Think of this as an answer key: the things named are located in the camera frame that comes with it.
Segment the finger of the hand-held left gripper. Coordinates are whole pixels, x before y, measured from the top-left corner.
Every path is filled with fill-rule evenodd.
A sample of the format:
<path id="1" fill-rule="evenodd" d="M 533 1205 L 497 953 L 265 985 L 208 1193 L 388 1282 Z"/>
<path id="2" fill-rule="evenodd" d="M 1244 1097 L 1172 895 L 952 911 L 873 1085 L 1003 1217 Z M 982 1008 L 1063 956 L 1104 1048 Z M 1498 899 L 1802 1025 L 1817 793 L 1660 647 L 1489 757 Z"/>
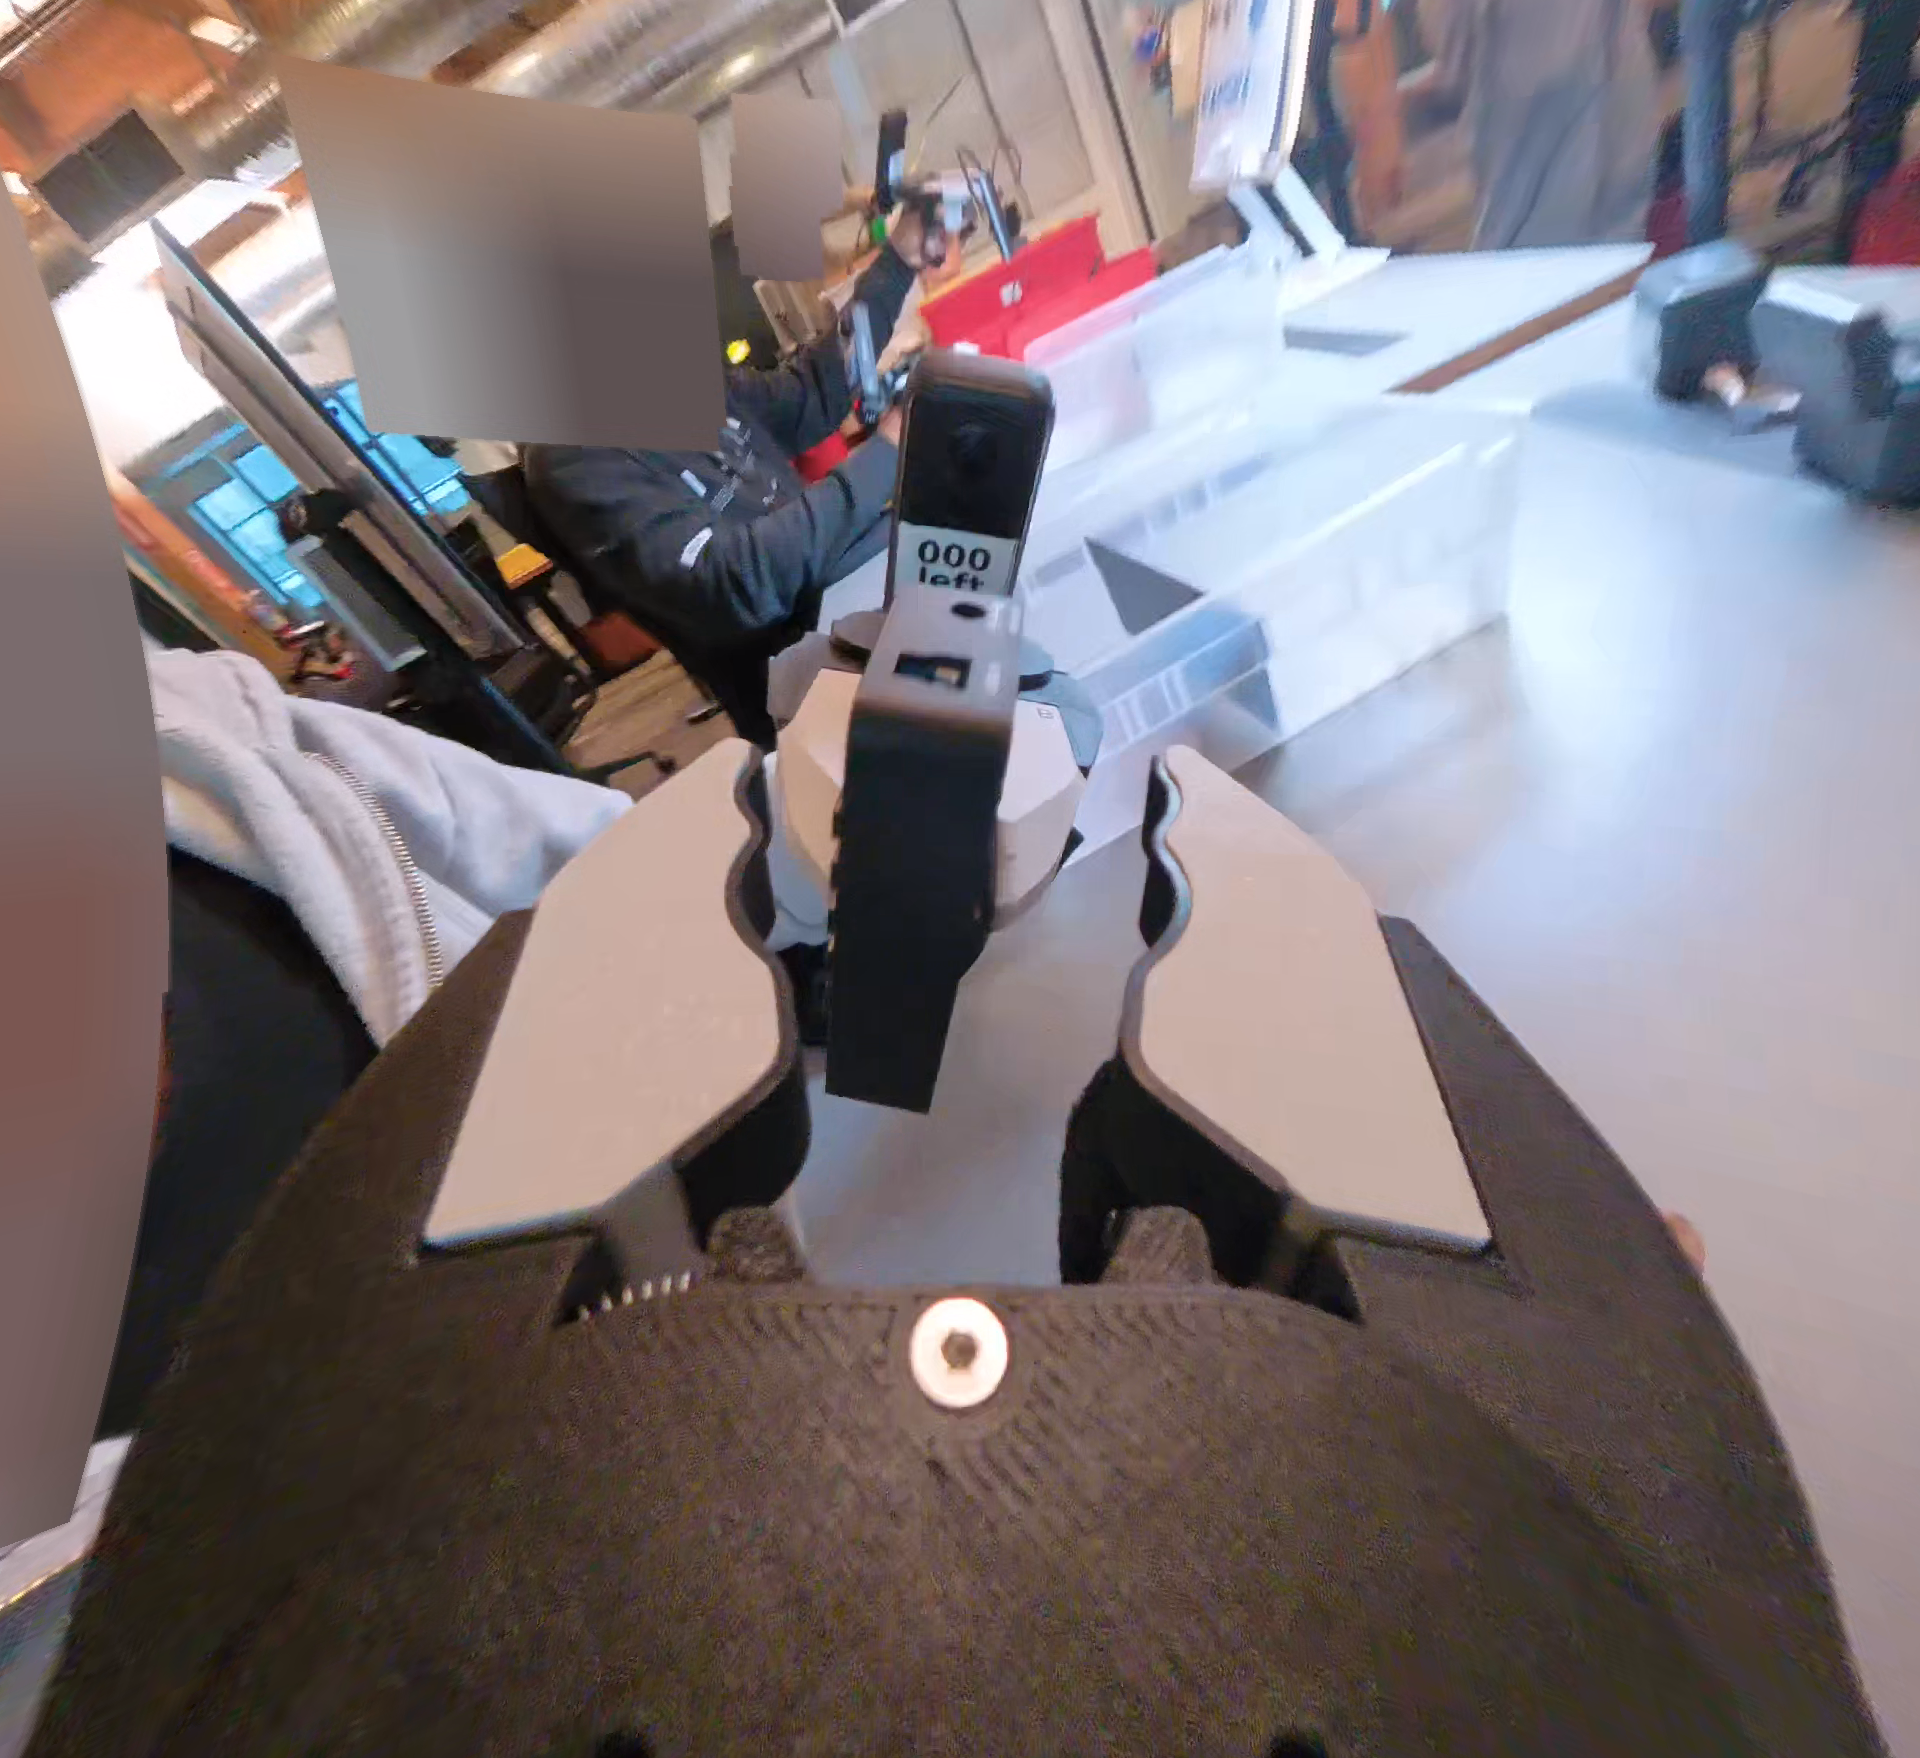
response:
<path id="1" fill-rule="evenodd" d="M 1086 772 L 1065 716 L 1023 696 L 996 809 L 990 928 L 1016 921 L 1054 881 L 1068 857 L 1082 793 Z"/>
<path id="2" fill-rule="evenodd" d="M 771 755 L 771 881 L 774 949 L 829 941 L 831 867 L 837 848 L 852 671 L 820 669 L 779 725 Z"/>

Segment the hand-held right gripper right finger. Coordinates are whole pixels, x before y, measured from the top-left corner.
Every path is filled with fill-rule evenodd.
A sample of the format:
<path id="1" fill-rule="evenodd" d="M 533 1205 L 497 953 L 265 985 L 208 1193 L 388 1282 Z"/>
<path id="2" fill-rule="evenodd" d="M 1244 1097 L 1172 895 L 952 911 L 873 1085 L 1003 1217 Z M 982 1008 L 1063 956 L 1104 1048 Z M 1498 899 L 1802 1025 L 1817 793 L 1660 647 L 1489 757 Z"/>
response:
<path id="1" fill-rule="evenodd" d="M 1477 1257 L 1495 1232 L 1363 887 L 1189 746 L 1148 776 L 1119 1058 L 1304 1239 Z"/>

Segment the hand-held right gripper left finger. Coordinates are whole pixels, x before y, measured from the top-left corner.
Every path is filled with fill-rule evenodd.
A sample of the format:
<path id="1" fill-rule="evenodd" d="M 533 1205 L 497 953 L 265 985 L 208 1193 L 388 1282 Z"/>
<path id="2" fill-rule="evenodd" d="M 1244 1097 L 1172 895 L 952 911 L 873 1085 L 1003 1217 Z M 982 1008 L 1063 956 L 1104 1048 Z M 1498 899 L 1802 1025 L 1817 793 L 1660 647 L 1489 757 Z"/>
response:
<path id="1" fill-rule="evenodd" d="M 686 1172 L 798 1107 L 793 993 L 766 947 L 763 757 L 715 743 L 547 887 L 476 1069 L 421 1242 L 587 1232 L 701 1252 Z"/>

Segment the black usb hub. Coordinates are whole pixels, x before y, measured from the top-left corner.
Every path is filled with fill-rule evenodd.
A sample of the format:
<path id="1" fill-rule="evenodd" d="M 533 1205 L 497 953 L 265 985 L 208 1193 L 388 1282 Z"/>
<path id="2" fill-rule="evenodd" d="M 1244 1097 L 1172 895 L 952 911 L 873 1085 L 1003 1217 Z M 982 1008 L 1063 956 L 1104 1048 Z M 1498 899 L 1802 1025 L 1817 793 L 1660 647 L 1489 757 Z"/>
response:
<path id="1" fill-rule="evenodd" d="M 834 814 L 826 1088 L 931 1110 L 960 984 L 996 899 L 1018 681 L 1000 644 L 877 651 L 852 705 Z"/>

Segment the red plastic bin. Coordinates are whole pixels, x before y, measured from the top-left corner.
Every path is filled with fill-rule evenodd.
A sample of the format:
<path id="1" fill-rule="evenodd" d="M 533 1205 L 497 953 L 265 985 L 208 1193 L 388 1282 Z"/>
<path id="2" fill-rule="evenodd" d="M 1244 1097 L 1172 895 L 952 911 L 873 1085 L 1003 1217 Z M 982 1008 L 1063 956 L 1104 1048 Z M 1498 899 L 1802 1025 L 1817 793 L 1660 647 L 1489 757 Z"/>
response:
<path id="1" fill-rule="evenodd" d="M 926 296 L 929 345 L 1025 360 L 1029 348 L 1157 275 L 1153 247 L 1108 253 L 1094 214 L 1054 224 L 1011 257 Z"/>

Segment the person's grey hoodie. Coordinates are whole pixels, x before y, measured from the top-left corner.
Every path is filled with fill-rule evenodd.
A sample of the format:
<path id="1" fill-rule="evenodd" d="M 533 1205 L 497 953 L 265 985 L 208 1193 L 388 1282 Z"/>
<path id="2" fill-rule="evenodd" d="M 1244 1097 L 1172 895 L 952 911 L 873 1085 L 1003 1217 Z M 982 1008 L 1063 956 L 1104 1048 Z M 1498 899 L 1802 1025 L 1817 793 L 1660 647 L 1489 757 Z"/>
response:
<path id="1" fill-rule="evenodd" d="M 631 812 L 395 717 L 300 698 L 250 654 L 143 639 L 168 845 L 284 905 L 386 1047 L 493 924 Z"/>

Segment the clear plastic bin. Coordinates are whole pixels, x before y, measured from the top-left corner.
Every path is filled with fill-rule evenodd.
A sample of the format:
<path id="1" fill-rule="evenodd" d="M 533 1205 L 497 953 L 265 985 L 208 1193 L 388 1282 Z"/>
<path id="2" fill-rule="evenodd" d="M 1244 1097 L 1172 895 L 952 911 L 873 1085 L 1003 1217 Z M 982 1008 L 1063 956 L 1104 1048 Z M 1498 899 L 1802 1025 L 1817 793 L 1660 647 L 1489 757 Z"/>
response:
<path id="1" fill-rule="evenodd" d="M 1238 767 L 1502 617 L 1522 428 L 1398 394 L 1473 313 L 1438 266 L 1310 286 L 1212 252 L 1038 341 L 1018 595 L 1102 722 L 1089 847 L 1136 831 L 1164 748 Z"/>

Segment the white stand base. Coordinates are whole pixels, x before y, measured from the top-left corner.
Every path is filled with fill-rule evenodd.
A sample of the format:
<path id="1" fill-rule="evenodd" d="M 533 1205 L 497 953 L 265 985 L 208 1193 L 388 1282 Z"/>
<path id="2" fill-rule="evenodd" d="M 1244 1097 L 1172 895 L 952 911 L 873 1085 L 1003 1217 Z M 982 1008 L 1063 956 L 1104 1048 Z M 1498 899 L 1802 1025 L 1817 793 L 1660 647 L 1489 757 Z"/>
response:
<path id="1" fill-rule="evenodd" d="M 1243 220 L 1243 247 L 1280 311 L 1330 296 L 1391 260 L 1391 249 L 1349 241 L 1291 164 L 1270 180 L 1237 182 L 1226 204 Z"/>

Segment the printed instruction sheet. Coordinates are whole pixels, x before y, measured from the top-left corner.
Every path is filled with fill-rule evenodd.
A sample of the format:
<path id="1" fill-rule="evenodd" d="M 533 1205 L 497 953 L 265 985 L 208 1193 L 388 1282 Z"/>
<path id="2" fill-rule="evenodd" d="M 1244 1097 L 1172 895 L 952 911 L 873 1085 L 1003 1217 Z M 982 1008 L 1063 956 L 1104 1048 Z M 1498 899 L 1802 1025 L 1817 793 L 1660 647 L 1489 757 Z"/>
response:
<path id="1" fill-rule="evenodd" d="M 1189 188 L 1268 186 L 1293 159 L 1317 0 L 1202 0 Z"/>

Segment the tilted flat display panel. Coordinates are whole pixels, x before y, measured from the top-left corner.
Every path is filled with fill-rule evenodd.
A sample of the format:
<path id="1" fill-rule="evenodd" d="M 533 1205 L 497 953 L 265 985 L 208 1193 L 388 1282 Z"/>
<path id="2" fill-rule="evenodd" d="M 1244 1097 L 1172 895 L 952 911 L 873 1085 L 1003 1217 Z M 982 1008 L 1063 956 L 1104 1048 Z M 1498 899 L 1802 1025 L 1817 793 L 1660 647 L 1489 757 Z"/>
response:
<path id="1" fill-rule="evenodd" d="M 163 225 L 157 285 L 187 364 L 290 473 L 275 503 L 289 562 L 350 644 L 390 676 L 442 664 L 479 676 L 528 632 L 280 351 Z"/>

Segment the grey battery charger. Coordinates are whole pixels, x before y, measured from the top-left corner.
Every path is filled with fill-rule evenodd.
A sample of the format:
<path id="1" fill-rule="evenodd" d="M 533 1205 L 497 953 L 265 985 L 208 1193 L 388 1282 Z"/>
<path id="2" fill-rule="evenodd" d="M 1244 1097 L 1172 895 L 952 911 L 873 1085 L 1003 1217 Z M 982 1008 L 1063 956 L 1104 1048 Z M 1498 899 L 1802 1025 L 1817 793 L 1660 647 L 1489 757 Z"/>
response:
<path id="1" fill-rule="evenodd" d="M 1917 506 L 1915 321 L 1814 271 L 1775 271 L 1749 319 L 1758 371 L 1790 402 L 1796 465 L 1864 503 Z"/>
<path id="2" fill-rule="evenodd" d="M 1634 353 L 1656 397 L 1746 402 L 1758 369 L 1753 311 L 1769 275 L 1757 252 L 1726 238 L 1641 271 L 1629 300 Z"/>

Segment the black tripod pole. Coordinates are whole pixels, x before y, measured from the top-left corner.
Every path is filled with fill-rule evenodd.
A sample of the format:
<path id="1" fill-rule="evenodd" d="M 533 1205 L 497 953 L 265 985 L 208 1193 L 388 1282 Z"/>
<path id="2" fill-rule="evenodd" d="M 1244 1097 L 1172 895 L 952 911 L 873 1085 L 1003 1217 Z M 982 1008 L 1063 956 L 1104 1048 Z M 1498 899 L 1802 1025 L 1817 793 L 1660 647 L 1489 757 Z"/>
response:
<path id="1" fill-rule="evenodd" d="M 1737 39 L 1738 0 L 1677 1 L 1686 249 L 1731 227 Z"/>

